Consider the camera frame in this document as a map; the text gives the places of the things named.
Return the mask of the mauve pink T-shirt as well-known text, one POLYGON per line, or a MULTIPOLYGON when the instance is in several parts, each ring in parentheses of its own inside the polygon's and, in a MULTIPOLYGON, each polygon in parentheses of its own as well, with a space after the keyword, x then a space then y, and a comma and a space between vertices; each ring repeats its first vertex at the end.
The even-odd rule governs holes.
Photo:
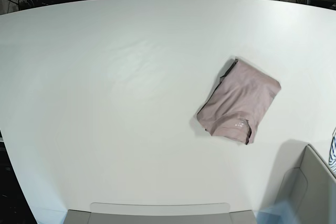
POLYGON ((259 123, 280 90, 276 79, 236 58, 196 118, 211 136, 252 144, 259 123))

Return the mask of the grey tray at bottom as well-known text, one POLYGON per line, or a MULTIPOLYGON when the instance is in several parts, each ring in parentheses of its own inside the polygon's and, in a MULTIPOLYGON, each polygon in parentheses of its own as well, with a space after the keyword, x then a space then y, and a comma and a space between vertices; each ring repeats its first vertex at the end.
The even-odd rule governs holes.
POLYGON ((64 223, 256 223, 251 210, 230 212, 228 203, 127 205, 94 202, 89 211, 68 210, 64 223))

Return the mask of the blue plastic item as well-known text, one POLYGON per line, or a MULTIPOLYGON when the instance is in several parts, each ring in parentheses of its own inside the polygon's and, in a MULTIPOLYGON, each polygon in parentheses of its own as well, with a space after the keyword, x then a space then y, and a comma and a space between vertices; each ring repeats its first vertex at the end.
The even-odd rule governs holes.
POLYGON ((257 223, 296 223, 295 214, 290 203, 281 201, 271 207, 255 212, 257 223))

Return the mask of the grey cardboard box right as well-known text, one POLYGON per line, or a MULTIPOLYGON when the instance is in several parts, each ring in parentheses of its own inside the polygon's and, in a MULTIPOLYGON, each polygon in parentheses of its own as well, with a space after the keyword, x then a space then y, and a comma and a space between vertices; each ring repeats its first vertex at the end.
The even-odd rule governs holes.
POLYGON ((312 145, 284 174, 272 205, 281 201, 290 203, 296 223, 335 223, 335 174, 312 145))

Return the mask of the blue striped cloth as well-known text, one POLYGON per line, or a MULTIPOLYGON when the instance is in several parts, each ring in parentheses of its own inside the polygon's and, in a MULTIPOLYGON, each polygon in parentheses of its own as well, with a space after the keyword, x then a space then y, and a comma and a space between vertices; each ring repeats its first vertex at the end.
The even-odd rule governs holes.
POLYGON ((333 173, 336 173, 336 129, 334 129, 332 134, 332 141, 330 145, 330 151, 329 151, 329 160, 328 164, 330 169, 333 171, 333 173))

